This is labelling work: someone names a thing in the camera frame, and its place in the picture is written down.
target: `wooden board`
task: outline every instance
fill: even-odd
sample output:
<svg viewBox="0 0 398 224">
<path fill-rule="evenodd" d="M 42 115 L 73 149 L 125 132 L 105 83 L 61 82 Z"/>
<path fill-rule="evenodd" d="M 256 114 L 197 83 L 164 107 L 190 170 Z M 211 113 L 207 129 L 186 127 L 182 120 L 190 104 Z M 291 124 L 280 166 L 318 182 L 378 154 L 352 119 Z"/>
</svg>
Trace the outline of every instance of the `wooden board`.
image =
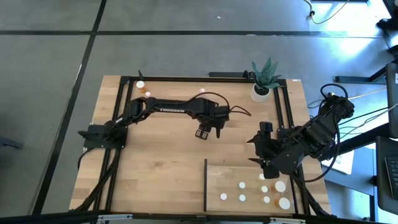
<svg viewBox="0 0 398 224">
<path fill-rule="evenodd" d="M 104 77 L 92 120 L 95 124 L 103 124 L 111 119 L 119 80 L 120 76 Z M 299 80 L 287 80 L 287 85 L 295 125 L 304 124 L 308 121 L 308 111 L 302 84 Z M 217 139 L 215 130 L 212 130 L 206 141 L 194 136 L 198 121 L 185 114 L 154 113 L 145 121 L 129 127 L 127 144 L 121 153 L 112 211 L 204 214 L 203 160 L 208 159 L 209 164 L 218 166 L 256 167 L 255 163 L 247 160 L 255 156 L 254 145 L 246 144 L 246 141 L 256 134 L 260 121 L 270 121 L 277 127 L 274 95 L 271 92 L 265 102 L 255 103 L 249 97 L 252 87 L 249 83 L 146 82 L 146 86 L 153 97 L 176 100 L 187 100 L 205 88 L 206 91 L 225 96 L 231 106 L 242 106 L 253 114 L 252 117 L 231 114 L 230 121 L 221 131 L 221 137 Z M 143 94 L 134 88 L 131 98 L 141 96 Z M 217 96 L 206 97 L 224 104 Z M 103 149 L 93 150 L 82 159 L 70 208 L 79 206 L 97 183 L 103 154 Z M 305 159 L 303 168 L 307 179 L 322 172 L 320 163 L 311 158 Z M 330 211 L 324 181 L 307 186 L 323 209 Z M 299 211 L 302 212 L 300 195 L 297 196 Z M 104 207 L 105 198 L 104 193 L 100 208 Z M 239 212 L 232 214 L 247 215 Z"/>
<path fill-rule="evenodd" d="M 278 179 L 261 180 L 259 178 L 261 173 L 257 167 L 207 166 L 206 209 L 216 212 L 294 213 L 289 176 L 281 175 Z M 285 192 L 280 193 L 273 189 L 277 181 L 285 183 Z M 244 189 L 238 187 L 240 182 L 245 183 Z M 261 191 L 262 186 L 268 188 L 266 193 Z M 221 194 L 226 194 L 227 199 L 222 200 Z M 244 202 L 239 201 L 241 194 L 246 197 Z M 270 198 L 269 203 L 264 203 L 265 196 Z M 288 210 L 277 206 L 281 197 L 289 199 L 290 208 Z"/>
</svg>

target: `gray floor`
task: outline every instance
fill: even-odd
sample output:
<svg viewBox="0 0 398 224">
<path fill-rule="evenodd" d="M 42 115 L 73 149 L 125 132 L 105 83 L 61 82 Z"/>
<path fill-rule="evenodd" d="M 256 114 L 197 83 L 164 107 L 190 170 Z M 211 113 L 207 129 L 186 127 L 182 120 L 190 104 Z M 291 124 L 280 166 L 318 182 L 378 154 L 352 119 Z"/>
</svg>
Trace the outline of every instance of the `gray floor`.
<svg viewBox="0 0 398 224">
<path fill-rule="evenodd" d="M 348 37 L 97 36 L 44 212 L 68 209 L 83 144 L 77 131 L 86 129 L 91 120 L 103 75 L 137 75 L 140 69 L 144 75 L 205 77 L 208 72 L 249 70 L 252 60 L 264 63 L 272 57 L 279 61 L 278 74 L 303 81 L 310 102 L 320 98 L 319 88 L 335 75 L 368 76 L 392 60 L 374 26 L 387 17 L 380 2 L 349 3 L 341 14 L 316 26 L 305 18 L 308 5 L 299 0 L 108 1 L 100 30 L 341 31 Z M 99 5 L 99 0 L 3 0 L 0 30 L 91 30 Z M 314 4 L 316 19 L 340 6 Z M 19 151 L 0 149 L 0 217 L 29 212 L 87 40 L 87 36 L 0 35 L 0 135 L 25 144 Z M 345 87 L 350 96 L 382 88 Z M 363 114 L 385 106 L 386 92 L 353 102 L 356 114 Z M 327 188 L 334 214 L 352 219 L 369 215 L 368 196 L 331 183 Z"/>
</svg>

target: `wooden tabletop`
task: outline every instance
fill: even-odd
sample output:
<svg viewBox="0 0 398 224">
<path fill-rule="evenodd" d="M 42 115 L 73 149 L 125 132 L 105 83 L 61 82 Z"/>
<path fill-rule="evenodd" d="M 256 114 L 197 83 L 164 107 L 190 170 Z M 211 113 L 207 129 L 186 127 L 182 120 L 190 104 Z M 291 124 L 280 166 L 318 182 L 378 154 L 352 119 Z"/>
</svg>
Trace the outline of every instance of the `wooden tabletop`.
<svg viewBox="0 0 398 224">
<path fill-rule="evenodd" d="M 99 90 L 92 122 L 103 124 L 112 117 L 120 76 L 104 76 Z M 212 82 L 146 82 L 151 96 L 163 99 L 187 100 L 201 88 L 217 92 L 227 98 L 231 106 L 239 105 L 252 113 L 245 116 L 231 113 L 230 120 L 221 130 L 219 139 L 215 130 L 206 141 L 195 137 L 198 121 L 186 114 L 154 113 L 145 121 L 129 126 L 126 147 L 121 152 L 119 169 L 111 210 L 126 213 L 248 215 L 237 211 L 203 211 L 204 159 L 214 166 L 256 167 L 247 158 L 256 157 L 254 145 L 246 144 L 259 130 L 260 121 L 269 121 L 278 127 L 273 93 L 263 103 L 250 99 L 252 83 Z M 307 104 L 300 80 L 287 80 L 290 105 L 295 125 L 309 119 Z M 127 87 L 123 91 L 122 102 Z M 144 96 L 133 88 L 131 99 Z M 280 101 L 284 102 L 282 91 Z M 205 98 L 225 105 L 213 95 Z M 287 121 L 282 105 L 284 121 Z M 98 182 L 104 150 L 95 149 L 81 161 L 70 208 L 76 208 Z M 306 157 L 303 161 L 306 179 L 321 174 L 320 163 Z M 325 183 L 322 180 L 307 184 L 314 198 L 327 212 L 330 211 Z M 107 186 L 104 188 L 100 208 L 104 208 Z M 295 186 L 298 210 L 303 213 L 299 189 Z M 271 211 L 251 213 L 267 215 Z"/>
</svg>

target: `succulent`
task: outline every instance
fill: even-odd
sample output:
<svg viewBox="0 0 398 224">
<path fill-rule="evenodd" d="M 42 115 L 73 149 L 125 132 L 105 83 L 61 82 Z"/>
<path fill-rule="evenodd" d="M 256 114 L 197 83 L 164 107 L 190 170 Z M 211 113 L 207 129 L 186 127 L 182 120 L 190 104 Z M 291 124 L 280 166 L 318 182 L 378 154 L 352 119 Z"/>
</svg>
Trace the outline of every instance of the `succulent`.
<svg viewBox="0 0 398 224">
<path fill-rule="evenodd" d="M 266 64 L 262 68 L 261 72 L 258 71 L 257 66 L 254 62 L 251 62 L 254 70 L 254 81 L 256 82 L 256 86 L 259 90 L 273 89 L 280 87 L 280 85 L 276 82 L 278 77 L 281 75 L 276 75 L 276 67 L 278 66 L 278 62 L 272 64 L 271 58 L 268 58 Z"/>
</svg>

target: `potted plant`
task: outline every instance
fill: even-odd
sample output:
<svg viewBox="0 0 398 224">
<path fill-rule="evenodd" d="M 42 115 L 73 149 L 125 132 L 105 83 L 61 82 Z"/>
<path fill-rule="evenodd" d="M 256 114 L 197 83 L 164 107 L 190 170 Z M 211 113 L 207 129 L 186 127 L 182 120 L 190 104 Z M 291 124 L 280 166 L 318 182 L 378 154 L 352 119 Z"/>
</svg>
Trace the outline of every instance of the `potted plant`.
<svg viewBox="0 0 398 224">
<path fill-rule="evenodd" d="M 253 101 L 260 103 L 266 100 L 271 89 L 280 86 L 276 81 L 281 75 L 274 76 L 278 62 L 272 64 L 271 58 L 268 58 L 261 72 L 258 71 L 254 62 L 251 62 L 251 64 L 254 70 L 253 78 L 255 84 L 250 91 L 250 98 Z"/>
</svg>

